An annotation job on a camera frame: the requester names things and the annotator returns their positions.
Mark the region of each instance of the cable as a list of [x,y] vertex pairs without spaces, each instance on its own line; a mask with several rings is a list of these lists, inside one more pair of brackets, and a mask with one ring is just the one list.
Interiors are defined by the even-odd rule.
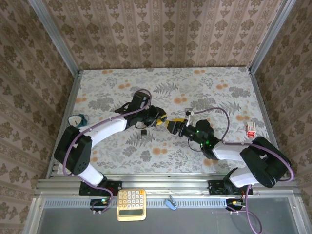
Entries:
[[[233,208],[230,207],[230,206],[227,206],[227,208],[230,209],[230,210],[232,210],[233,212],[236,212],[236,213],[246,212],[247,221],[248,221],[248,224],[249,224],[251,230],[252,230],[255,234],[261,234],[261,233],[262,233],[262,224],[261,224],[260,219],[259,219],[253,212],[249,211],[248,208],[247,208],[247,195],[246,195],[246,209],[245,209],[245,210],[237,211],[237,210],[233,209]],[[257,222],[259,223],[259,226],[260,226],[260,231],[259,231],[259,232],[257,232],[257,231],[254,229],[254,227],[252,226],[249,215],[252,215],[252,216],[255,218],[255,220],[257,220]]]
[[224,109],[221,108],[221,107],[212,107],[212,108],[208,108],[208,109],[203,110],[203,111],[194,112],[194,114],[195,114],[195,115],[196,115],[196,114],[201,114],[201,113],[204,113],[204,112],[206,112],[206,111],[213,111],[213,110],[221,110],[221,111],[223,111],[223,113],[226,115],[226,119],[228,120],[228,126],[227,126],[227,128],[226,128],[226,130],[225,130],[225,133],[223,134],[223,136],[222,136],[222,138],[221,138],[221,141],[223,141],[225,135],[228,133],[229,128],[230,128],[230,118],[229,118],[229,115],[228,115],[228,113],[226,112],[226,110],[224,110]]
[[193,150],[193,151],[195,151],[195,152],[201,152],[201,150],[195,150],[195,149],[193,149],[193,148],[190,146],[190,139],[187,139],[187,143],[188,143],[189,148],[190,148],[191,150]]
[[[149,90],[147,90],[147,89],[139,89],[139,90],[137,90],[137,92],[139,92],[139,91],[146,91],[146,92],[148,93],[148,95],[150,96],[150,99],[148,100],[148,102],[147,102],[147,104],[146,104],[145,106],[143,106],[142,108],[140,108],[140,109],[138,109],[138,110],[131,111],[131,112],[128,112],[128,113],[119,115],[119,116],[114,116],[114,117],[112,117],[112,118],[108,118],[108,119],[106,119],[106,120],[103,120],[103,121],[101,121],[101,122],[99,122],[99,123],[97,123],[97,124],[91,126],[90,128],[87,128],[86,130],[82,131],[81,133],[79,133],[79,134],[74,138],[74,140],[72,141],[72,143],[69,145],[69,147],[68,147],[68,149],[67,149],[67,152],[66,152],[66,154],[65,154],[65,158],[64,158],[64,161],[63,161],[63,173],[64,173],[65,176],[71,176],[71,175],[72,175],[72,174],[67,174],[67,172],[66,172],[66,163],[67,163],[67,160],[68,160],[69,153],[70,153],[71,149],[73,148],[75,142],[79,139],[80,136],[82,136],[83,134],[85,134],[85,133],[87,133],[87,132],[92,131],[93,129],[97,128],[98,126],[100,126],[100,125],[102,125],[102,124],[105,124],[105,123],[107,123],[107,122],[109,122],[109,121],[112,121],[112,120],[114,120],[114,119],[117,119],[117,118],[125,117],[125,116],[128,116],[128,115],[132,115],[132,114],[134,114],[134,113],[140,112],[140,111],[144,110],[146,107],[148,107],[148,106],[151,105],[151,103],[152,103],[152,94],[151,94],[151,92],[150,92]],[[84,181],[84,182],[85,182],[88,186],[90,186],[91,188],[100,189],[100,190],[104,190],[104,191],[109,192],[109,194],[110,194],[109,201],[112,200],[112,198],[113,198],[113,193],[112,193],[110,190],[108,190],[108,189],[106,189],[106,188],[102,188],[102,187],[96,187],[96,186],[94,186],[94,185],[88,183],[87,181]],[[103,210],[103,212],[106,211],[106,210],[108,209],[109,205],[110,205],[110,202],[107,204],[107,206],[106,206],[106,208]]]
[[[289,182],[289,181],[292,181],[294,179],[294,172],[293,172],[292,168],[290,167],[290,165],[288,164],[288,162],[285,161],[280,155],[278,155],[277,153],[273,152],[272,150],[269,150],[269,149],[267,149],[267,148],[265,148],[263,146],[260,146],[260,145],[257,145],[257,144],[253,144],[253,143],[224,142],[224,144],[226,144],[226,145],[249,145],[249,146],[258,148],[260,150],[264,150],[267,153],[269,153],[269,154],[273,155],[274,157],[276,157],[277,159],[279,159],[285,165],[285,167],[288,169],[288,171],[290,172],[291,177],[289,179],[286,179],[286,180],[280,180],[281,182]],[[248,211],[248,192],[249,192],[250,188],[251,188],[251,185],[248,185],[247,190],[246,190],[246,195],[245,195],[246,210],[243,210],[243,211],[246,212],[247,220],[248,220],[248,223],[249,223],[249,226],[250,226],[251,230],[255,234],[261,234],[262,233],[262,225],[261,225],[261,222],[260,222],[259,218],[254,213]],[[252,224],[250,222],[249,214],[254,216],[254,218],[259,222],[259,224],[260,224],[260,231],[259,232],[257,232],[254,229],[254,227],[252,226]]]
[[240,197],[240,199],[238,200],[238,201],[241,201],[241,200],[243,200],[243,197],[244,197],[244,195],[245,195],[245,193],[244,193],[244,191],[241,189],[241,192],[242,192],[242,196]]
[[267,149],[263,146],[257,145],[257,144],[247,143],[247,142],[242,142],[242,143],[239,143],[239,142],[223,142],[223,144],[225,144],[225,145],[249,145],[249,146],[258,148],[260,150],[264,150],[267,153],[269,153],[269,154],[273,155],[274,157],[276,157],[277,159],[279,159],[285,165],[285,167],[288,169],[288,171],[291,174],[291,177],[289,179],[283,179],[283,180],[279,180],[279,181],[289,182],[289,181],[292,181],[294,179],[294,172],[293,172],[292,168],[290,167],[290,165],[288,164],[288,162],[286,162],[280,155],[273,152],[272,150],[269,150],[269,149]]
[[92,204],[91,204],[91,211],[92,211],[94,214],[101,214],[101,213],[103,213],[103,212],[106,211],[106,209],[107,209],[107,207],[108,207],[108,205],[109,205],[109,203],[110,203],[110,200],[109,200],[108,202],[106,202],[106,207],[103,208],[103,209],[100,209],[100,211],[99,211],[98,213],[96,213],[96,211],[94,210],[94,206],[95,206],[97,203],[104,204],[102,201],[95,200],[95,201],[92,202]]

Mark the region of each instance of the floral table cover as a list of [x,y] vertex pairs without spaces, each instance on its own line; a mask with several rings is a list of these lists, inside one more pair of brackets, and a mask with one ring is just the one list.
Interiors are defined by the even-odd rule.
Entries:
[[[183,118],[185,108],[222,107],[230,116],[226,141],[248,140],[247,121],[255,122],[257,136],[268,138],[245,67],[85,70],[73,114],[88,115],[88,124],[95,124],[115,116],[114,110],[131,101],[140,88],[151,91],[152,104],[163,108],[168,119]],[[220,111],[195,118],[207,119],[218,138],[226,130],[227,119]],[[190,145],[199,149],[196,143]],[[110,136],[92,149],[91,163],[104,174],[227,173],[244,166],[233,160],[207,159],[189,148],[187,138],[169,133],[165,124],[148,127],[142,139],[140,129],[134,127]]]

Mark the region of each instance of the calculator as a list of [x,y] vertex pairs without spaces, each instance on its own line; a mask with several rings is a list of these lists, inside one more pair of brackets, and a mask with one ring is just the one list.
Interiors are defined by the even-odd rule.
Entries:
[[146,192],[143,189],[121,189],[118,192],[117,220],[140,221],[146,218]]

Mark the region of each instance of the calculator display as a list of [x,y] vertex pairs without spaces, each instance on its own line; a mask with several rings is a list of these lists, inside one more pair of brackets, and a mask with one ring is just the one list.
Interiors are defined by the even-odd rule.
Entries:
[[119,215],[142,215],[143,214],[143,209],[139,210],[120,210]]

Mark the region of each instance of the wallpaper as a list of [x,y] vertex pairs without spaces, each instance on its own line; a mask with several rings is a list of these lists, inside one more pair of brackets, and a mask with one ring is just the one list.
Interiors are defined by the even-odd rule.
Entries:
[[0,234],[19,234],[73,77],[27,1],[0,1]]
[[44,0],[81,70],[247,66],[281,0]]
[[312,220],[312,1],[298,0],[256,72],[280,150]]
[[[249,140],[247,121],[256,123],[258,136],[267,137],[246,67],[84,71],[73,114],[88,115],[92,126],[116,116],[114,110],[131,101],[140,88],[151,91],[152,105],[163,108],[168,119],[184,118],[185,108],[201,111],[222,107],[230,116],[226,141]],[[227,118],[221,111],[195,116],[196,122],[200,119],[210,122],[218,138],[227,128]],[[92,149],[91,163],[104,174],[227,173],[245,165],[234,160],[207,159],[202,152],[190,149],[186,137],[171,134],[165,124],[146,130],[147,135],[141,136],[140,129],[133,126],[99,142]],[[199,149],[194,142],[190,146]]]

